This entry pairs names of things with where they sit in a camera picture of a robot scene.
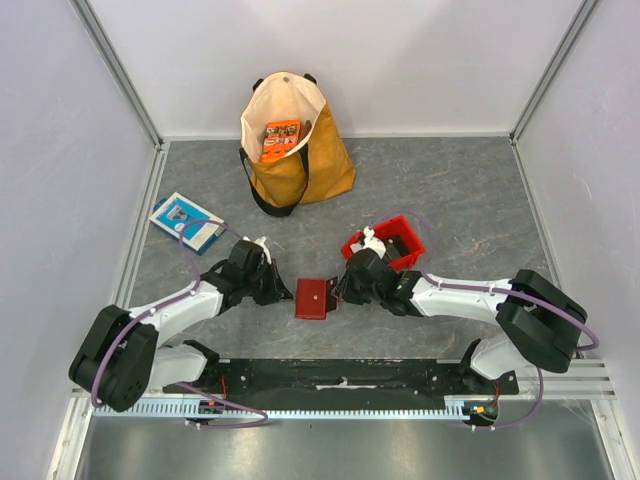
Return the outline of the red plastic bin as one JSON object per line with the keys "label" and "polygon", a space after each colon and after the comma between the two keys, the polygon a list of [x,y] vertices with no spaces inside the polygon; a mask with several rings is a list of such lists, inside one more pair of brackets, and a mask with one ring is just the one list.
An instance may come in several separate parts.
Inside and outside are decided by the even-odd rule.
{"label": "red plastic bin", "polygon": [[[396,272],[412,269],[419,258],[427,252],[421,239],[403,215],[392,217],[370,227],[385,243],[386,254],[382,260]],[[345,260],[349,260],[355,254],[351,252],[350,246],[362,230],[353,234],[341,247],[341,254]]]}

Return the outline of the aluminium frame rail right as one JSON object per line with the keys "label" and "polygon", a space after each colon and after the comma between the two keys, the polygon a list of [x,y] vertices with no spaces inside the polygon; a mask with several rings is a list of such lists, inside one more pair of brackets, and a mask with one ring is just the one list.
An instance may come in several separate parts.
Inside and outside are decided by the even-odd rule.
{"label": "aluminium frame rail right", "polygon": [[574,193],[569,179],[573,161],[564,128],[552,118],[554,92],[600,6],[599,1],[578,3],[510,132],[512,150],[552,279],[570,294],[575,290],[570,287],[568,269],[558,247],[558,235],[571,227],[562,226],[560,221],[563,209],[571,205]]}

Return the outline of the aluminium frame rail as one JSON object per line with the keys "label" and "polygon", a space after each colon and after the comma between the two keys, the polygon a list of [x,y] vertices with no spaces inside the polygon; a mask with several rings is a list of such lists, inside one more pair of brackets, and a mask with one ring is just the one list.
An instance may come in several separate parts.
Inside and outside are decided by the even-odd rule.
{"label": "aluminium frame rail", "polygon": [[[517,380],[518,380],[518,385],[519,385],[519,394],[525,394],[525,391],[529,391],[529,387],[531,385],[533,385],[534,383],[536,383],[536,378],[537,376],[534,375],[535,372],[533,372],[533,370],[529,367],[525,368],[524,370],[521,369],[520,374],[518,374],[518,372],[514,371],[516,376],[517,376]],[[560,395],[561,391],[569,391],[570,393],[568,395],[578,395],[581,394],[580,392],[584,393],[587,392],[587,395],[597,395],[599,393],[594,393],[594,392],[601,392],[603,394],[608,395],[609,393],[612,394],[613,389],[612,387],[608,386],[610,381],[609,381],[609,377],[606,374],[605,371],[605,367],[604,365],[596,365],[596,363],[589,363],[586,362],[586,360],[583,361],[579,361],[577,364],[572,365],[569,370],[565,373],[565,374],[555,374],[555,373],[550,373],[550,372],[543,372],[543,383],[546,385],[544,388],[548,393],[551,394],[558,394]],[[187,391],[186,387],[180,387],[177,384],[172,384],[169,386],[166,386],[162,389],[156,389],[156,390],[162,390],[164,393],[178,393],[178,392],[182,392],[182,391]],[[450,395],[450,396],[487,396],[487,395]],[[427,401],[427,400],[398,400],[398,399],[387,399],[387,400],[375,400],[376,402],[380,403],[382,402],[382,404],[386,404],[386,403],[393,403],[393,402],[404,402],[407,403],[409,402],[410,404],[413,403],[427,403],[427,404],[436,404],[436,403],[442,403],[444,400],[435,400],[435,401]],[[347,401],[354,403],[354,404],[360,404],[362,403],[363,405],[366,404],[362,401],[355,401],[355,400],[349,400]],[[302,407],[295,407],[295,405],[291,406],[289,404],[285,404],[282,409],[285,408],[302,408]]]}
{"label": "aluminium frame rail", "polygon": [[570,287],[568,269],[558,247],[558,235],[571,227],[562,226],[560,221],[563,209],[571,205],[574,193],[569,179],[573,161],[564,128],[552,118],[554,92],[600,6],[599,1],[578,3],[510,132],[512,150],[552,279],[570,294],[575,290]]}
{"label": "aluminium frame rail", "polygon": [[147,172],[143,177],[141,193],[139,199],[134,203],[133,224],[126,244],[120,277],[111,296],[113,303],[120,307],[126,307],[129,305],[134,290],[140,259],[149,229],[148,216],[159,190],[170,144],[164,141],[152,120],[94,6],[90,1],[85,0],[73,0],[71,5],[152,148],[152,157]]}

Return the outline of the red leather card holder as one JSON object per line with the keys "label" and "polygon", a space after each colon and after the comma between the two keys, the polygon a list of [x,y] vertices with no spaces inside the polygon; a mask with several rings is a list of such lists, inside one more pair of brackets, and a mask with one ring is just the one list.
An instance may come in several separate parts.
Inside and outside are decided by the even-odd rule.
{"label": "red leather card holder", "polygon": [[299,278],[296,286],[295,318],[300,320],[325,320],[335,311],[338,301],[328,296],[326,282],[322,278]]}

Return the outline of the blue white razor package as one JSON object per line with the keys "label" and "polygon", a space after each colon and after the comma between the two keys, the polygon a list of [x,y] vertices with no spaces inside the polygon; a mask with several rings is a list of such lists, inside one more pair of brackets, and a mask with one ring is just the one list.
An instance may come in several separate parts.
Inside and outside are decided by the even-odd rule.
{"label": "blue white razor package", "polygon": [[203,254],[223,233],[223,220],[184,195],[174,192],[154,206],[149,221],[194,253]]}

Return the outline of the aluminium frame rail left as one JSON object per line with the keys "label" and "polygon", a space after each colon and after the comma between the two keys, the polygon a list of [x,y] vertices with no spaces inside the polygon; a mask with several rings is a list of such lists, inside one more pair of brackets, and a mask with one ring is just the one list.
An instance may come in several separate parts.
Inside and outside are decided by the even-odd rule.
{"label": "aluminium frame rail left", "polygon": [[85,0],[73,0],[71,5],[152,148],[152,157],[147,172],[143,177],[141,193],[139,199],[134,203],[133,224],[126,244],[120,277],[111,296],[113,303],[120,307],[126,307],[129,305],[134,290],[140,259],[149,229],[148,216],[159,190],[170,144],[164,141],[152,120],[94,6],[90,1]]}

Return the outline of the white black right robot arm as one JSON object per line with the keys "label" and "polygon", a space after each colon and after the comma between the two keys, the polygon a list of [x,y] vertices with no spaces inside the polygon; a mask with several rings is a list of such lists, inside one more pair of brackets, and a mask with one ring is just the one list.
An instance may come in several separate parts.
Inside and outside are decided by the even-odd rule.
{"label": "white black right robot arm", "polygon": [[477,394],[503,374],[526,366],[568,371],[586,332],[586,311],[546,278],[521,269],[512,279],[462,281],[395,271],[371,249],[353,254],[335,289],[350,304],[378,303],[396,316],[449,316],[499,327],[473,341],[458,364],[458,381]]}

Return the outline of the aluminium front frame rail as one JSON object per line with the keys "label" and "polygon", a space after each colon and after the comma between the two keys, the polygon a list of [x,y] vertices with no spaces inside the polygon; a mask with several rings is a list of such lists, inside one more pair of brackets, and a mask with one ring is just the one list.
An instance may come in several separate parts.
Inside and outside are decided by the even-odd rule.
{"label": "aluminium front frame rail", "polygon": [[[535,372],[533,372],[533,370],[529,367],[525,368],[524,370],[521,369],[520,374],[518,374],[518,372],[514,371],[516,376],[517,376],[517,380],[518,380],[518,385],[519,385],[519,394],[525,394],[525,391],[529,391],[529,387],[531,385],[533,385],[534,383],[536,383],[536,378],[537,376],[534,375]],[[543,372],[543,383],[546,385],[544,388],[548,393],[551,394],[558,394],[560,395],[561,391],[569,391],[570,393],[568,395],[578,395],[581,394],[580,392],[584,393],[587,392],[587,395],[597,395],[599,393],[594,393],[594,392],[601,392],[603,394],[608,395],[609,393],[612,394],[613,389],[612,387],[608,386],[610,381],[609,381],[609,377],[606,374],[605,371],[605,367],[604,365],[596,365],[596,363],[589,363],[586,362],[586,360],[583,361],[579,361],[577,364],[572,365],[569,370],[565,373],[565,374],[555,374],[555,373],[550,373],[550,372]],[[187,391],[186,387],[180,387],[177,384],[172,384],[169,386],[166,386],[162,389],[156,389],[156,390],[162,390],[164,393],[178,393],[178,392],[182,392],[182,391]],[[450,396],[487,396],[487,395],[450,395]],[[393,403],[393,402],[404,402],[407,403],[409,402],[410,404],[413,403],[427,403],[427,404],[436,404],[436,403],[442,403],[444,400],[435,400],[435,401],[427,401],[427,400],[398,400],[398,399],[387,399],[387,400],[375,400],[376,402],[380,403],[382,402],[382,404],[386,404],[386,403]],[[354,404],[360,404],[362,403],[363,405],[366,404],[362,401],[355,401],[355,400],[349,400],[347,401],[354,403]],[[291,406],[289,404],[285,404],[282,409],[285,408],[302,408],[302,407],[295,407],[295,405]]]}

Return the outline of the mustard yellow tote bag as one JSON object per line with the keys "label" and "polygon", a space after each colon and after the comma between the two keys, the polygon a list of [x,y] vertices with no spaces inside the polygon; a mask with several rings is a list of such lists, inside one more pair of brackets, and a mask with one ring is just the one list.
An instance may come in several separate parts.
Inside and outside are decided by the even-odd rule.
{"label": "mustard yellow tote bag", "polygon": [[[267,124],[292,119],[301,122],[297,146],[272,163],[262,163]],[[241,165],[264,213],[286,217],[300,204],[325,201],[353,188],[356,168],[311,75],[282,71],[259,79],[240,125]]]}

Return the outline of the orange snack box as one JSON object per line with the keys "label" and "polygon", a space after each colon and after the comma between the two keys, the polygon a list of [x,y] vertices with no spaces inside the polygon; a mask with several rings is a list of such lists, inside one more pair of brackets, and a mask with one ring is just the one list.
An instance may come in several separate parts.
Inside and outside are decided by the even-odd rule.
{"label": "orange snack box", "polygon": [[270,122],[265,129],[260,161],[272,163],[297,146],[301,134],[299,119]]}

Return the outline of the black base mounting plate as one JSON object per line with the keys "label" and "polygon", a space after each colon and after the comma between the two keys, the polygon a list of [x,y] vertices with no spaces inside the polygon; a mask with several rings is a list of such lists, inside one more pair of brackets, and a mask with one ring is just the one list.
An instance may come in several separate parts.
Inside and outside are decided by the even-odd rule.
{"label": "black base mounting plate", "polygon": [[450,395],[513,396],[517,376],[496,380],[466,374],[456,363],[433,359],[226,359],[210,361],[190,385],[262,408],[285,404],[344,405],[349,400],[442,400]]}

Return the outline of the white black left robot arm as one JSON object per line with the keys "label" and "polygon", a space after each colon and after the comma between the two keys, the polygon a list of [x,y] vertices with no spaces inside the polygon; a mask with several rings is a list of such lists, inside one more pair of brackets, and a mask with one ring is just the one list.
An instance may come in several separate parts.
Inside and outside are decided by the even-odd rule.
{"label": "white black left robot arm", "polygon": [[177,293],[131,310],[102,308],[68,370],[95,406],[131,408],[147,391],[187,382],[210,392],[220,380],[218,355],[195,340],[168,340],[250,298],[260,306],[292,299],[266,240],[243,238],[229,257]]}

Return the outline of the black credit card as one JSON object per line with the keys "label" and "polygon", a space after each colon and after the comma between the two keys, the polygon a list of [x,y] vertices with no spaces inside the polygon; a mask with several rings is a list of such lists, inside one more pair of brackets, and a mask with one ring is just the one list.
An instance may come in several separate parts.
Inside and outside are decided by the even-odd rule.
{"label": "black credit card", "polygon": [[336,288],[339,283],[339,278],[334,276],[326,282],[326,292],[328,296],[336,296]]}

